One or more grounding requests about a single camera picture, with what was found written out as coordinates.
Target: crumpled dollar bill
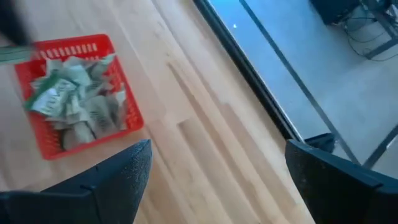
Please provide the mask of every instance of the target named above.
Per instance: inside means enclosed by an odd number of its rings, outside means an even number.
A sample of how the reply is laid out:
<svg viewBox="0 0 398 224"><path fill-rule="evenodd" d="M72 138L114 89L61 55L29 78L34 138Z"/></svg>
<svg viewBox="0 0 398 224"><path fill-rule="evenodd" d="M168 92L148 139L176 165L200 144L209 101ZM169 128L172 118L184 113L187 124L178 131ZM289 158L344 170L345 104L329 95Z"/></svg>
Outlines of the crumpled dollar bill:
<svg viewBox="0 0 398 224"><path fill-rule="evenodd" d="M104 75L115 56L47 59L45 76L30 84L35 93L25 107L46 116L65 150L126 129L126 91L115 91L112 74Z"/></svg>

